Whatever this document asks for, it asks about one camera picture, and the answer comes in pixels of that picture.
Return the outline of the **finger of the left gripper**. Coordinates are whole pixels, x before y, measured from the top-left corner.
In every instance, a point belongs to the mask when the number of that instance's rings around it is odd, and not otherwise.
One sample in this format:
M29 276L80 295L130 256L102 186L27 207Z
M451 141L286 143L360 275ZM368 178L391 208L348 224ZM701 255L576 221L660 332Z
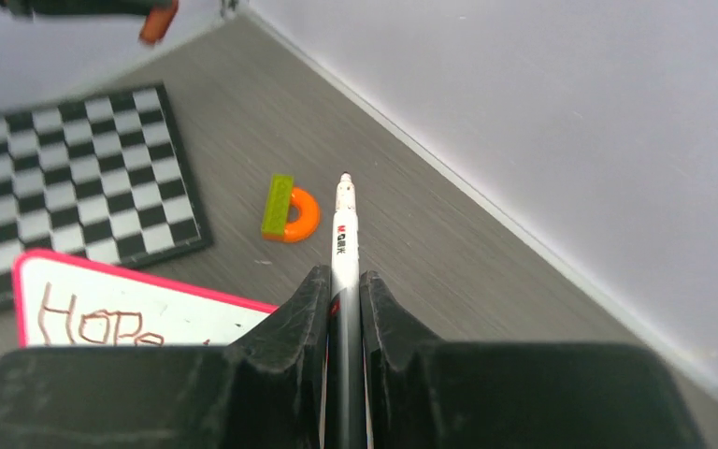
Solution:
M148 16L155 9L173 7L172 0L0 0L0 9L17 17Z

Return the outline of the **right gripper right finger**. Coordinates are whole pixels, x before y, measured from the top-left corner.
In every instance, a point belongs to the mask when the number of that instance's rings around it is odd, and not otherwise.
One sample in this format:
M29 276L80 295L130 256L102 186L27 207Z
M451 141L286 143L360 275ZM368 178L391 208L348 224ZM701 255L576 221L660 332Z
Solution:
M360 281L378 448L704 448L667 365L631 344L445 340Z

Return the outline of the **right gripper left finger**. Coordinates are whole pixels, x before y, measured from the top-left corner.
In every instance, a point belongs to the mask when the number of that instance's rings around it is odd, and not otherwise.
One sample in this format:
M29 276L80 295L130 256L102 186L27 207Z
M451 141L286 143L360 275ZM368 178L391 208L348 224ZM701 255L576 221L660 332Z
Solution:
M0 357L0 448L317 448L330 268L229 345Z

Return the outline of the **white marker pen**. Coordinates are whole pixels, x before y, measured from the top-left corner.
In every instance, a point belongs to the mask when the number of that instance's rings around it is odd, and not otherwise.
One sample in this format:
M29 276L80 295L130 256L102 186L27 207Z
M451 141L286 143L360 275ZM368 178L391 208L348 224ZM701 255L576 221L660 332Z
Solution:
M324 446L366 448L364 348L359 296L358 216L352 176L340 175L332 220Z

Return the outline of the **brown marker cap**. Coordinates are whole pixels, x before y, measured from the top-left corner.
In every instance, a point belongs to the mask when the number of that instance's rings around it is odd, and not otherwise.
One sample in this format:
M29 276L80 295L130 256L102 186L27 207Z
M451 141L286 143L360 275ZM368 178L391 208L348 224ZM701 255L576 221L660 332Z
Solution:
M178 0L154 1L139 33L139 40L148 46L160 43L178 10Z

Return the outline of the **orange green toy block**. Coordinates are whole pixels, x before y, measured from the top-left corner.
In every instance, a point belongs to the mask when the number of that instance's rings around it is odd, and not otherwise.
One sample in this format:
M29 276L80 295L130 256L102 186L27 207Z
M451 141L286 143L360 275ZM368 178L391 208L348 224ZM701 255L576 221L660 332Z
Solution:
M294 185L293 176L272 176L261 223L264 239L296 243L309 238L320 219L318 202L312 194Z

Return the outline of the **pink framed whiteboard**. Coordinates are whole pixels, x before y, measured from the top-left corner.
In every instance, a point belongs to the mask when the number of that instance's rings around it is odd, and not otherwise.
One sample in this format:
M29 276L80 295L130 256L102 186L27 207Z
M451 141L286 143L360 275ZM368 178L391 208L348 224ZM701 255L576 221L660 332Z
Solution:
M12 269L21 348L228 345L274 305L51 250Z

